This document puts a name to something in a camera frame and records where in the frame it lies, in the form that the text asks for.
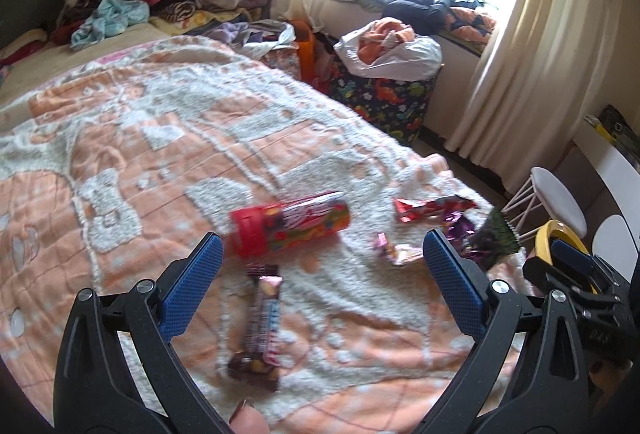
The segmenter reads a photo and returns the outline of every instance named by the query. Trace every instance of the red candy tube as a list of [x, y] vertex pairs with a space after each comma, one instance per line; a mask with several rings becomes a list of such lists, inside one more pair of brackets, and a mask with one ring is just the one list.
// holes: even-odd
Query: red candy tube
[[324, 237], [349, 226], [349, 207], [342, 192], [300, 200], [242, 208], [229, 214], [233, 242], [241, 257], [256, 257]]

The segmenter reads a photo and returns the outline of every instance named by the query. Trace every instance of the red candy wrapper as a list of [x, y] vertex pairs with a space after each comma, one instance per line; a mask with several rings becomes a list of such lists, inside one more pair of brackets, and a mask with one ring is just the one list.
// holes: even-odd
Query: red candy wrapper
[[234, 354], [227, 366], [228, 375], [267, 390], [278, 390], [280, 365], [280, 285], [278, 267], [250, 264], [247, 275], [254, 280], [255, 299], [244, 339], [244, 351]]
[[464, 212], [476, 208], [476, 204], [460, 196], [445, 196], [431, 201], [412, 201], [408, 199], [394, 200], [398, 219], [403, 223], [421, 220], [422, 218], [439, 218], [444, 221], [453, 212]]
[[410, 244], [392, 244], [384, 232], [376, 234], [373, 249], [381, 258], [398, 268], [424, 260], [421, 248], [415, 248]]

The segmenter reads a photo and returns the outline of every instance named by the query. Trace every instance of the stool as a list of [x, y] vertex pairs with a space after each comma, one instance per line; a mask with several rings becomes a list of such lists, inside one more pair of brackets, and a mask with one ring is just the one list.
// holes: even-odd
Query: stool
[[527, 215], [540, 207], [545, 207], [551, 219], [566, 224], [580, 239], [587, 234], [587, 222], [578, 203], [562, 182], [546, 169], [533, 167], [529, 179], [502, 209], [502, 213], [506, 216], [524, 204], [527, 204], [526, 208], [509, 221], [522, 241], [536, 235], [537, 228], [524, 234], [521, 234], [521, 230]]

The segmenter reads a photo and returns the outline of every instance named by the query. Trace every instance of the candy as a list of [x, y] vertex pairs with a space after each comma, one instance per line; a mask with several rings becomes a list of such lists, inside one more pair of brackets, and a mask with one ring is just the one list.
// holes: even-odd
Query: candy
[[487, 271], [504, 255], [517, 254], [522, 247], [518, 234], [504, 218], [499, 208], [494, 208], [479, 230], [468, 238], [469, 247], [461, 254]]
[[328, 192], [287, 203], [233, 210], [233, 243], [242, 258], [276, 252], [349, 226], [342, 192]]
[[384, 232], [376, 234], [374, 250], [378, 252], [381, 258], [398, 268], [424, 260], [421, 248], [415, 248], [409, 244], [392, 244], [388, 241]]
[[460, 196], [445, 196], [430, 201], [413, 201], [408, 199], [394, 200], [398, 219], [403, 223], [417, 221], [422, 218], [438, 217], [444, 221], [452, 212], [464, 212], [476, 208], [476, 204]]
[[244, 351], [233, 355], [227, 372], [235, 380], [267, 390], [278, 390], [280, 331], [280, 285], [275, 265], [250, 264], [247, 275], [254, 280], [255, 299], [244, 339]]

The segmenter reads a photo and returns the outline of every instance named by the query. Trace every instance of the orange and white blanket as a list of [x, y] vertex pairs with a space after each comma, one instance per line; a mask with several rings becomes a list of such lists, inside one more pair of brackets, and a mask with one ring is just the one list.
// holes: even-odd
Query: orange and white blanket
[[[268, 259], [284, 277], [281, 390], [225, 374], [252, 293], [233, 256], [174, 347], [223, 417], [251, 396], [278, 433], [410, 430], [471, 341], [425, 265], [385, 265], [372, 235], [421, 244], [423, 225], [396, 222], [398, 196], [460, 194], [478, 202], [476, 223], [490, 206], [441, 157], [423, 159], [306, 84], [200, 37], [90, 62], [0, 109], [2, 359], [51, 420], [56, 357], [79, 289], [128, 291], [207, 231], [227, 234], [233, 208], [329, 190], [345, 192], [351, 226]], [[522, 288], [522, 261], [507, 259], [492, 276]], [[123, 344], [135, 366], [130, 338]]]

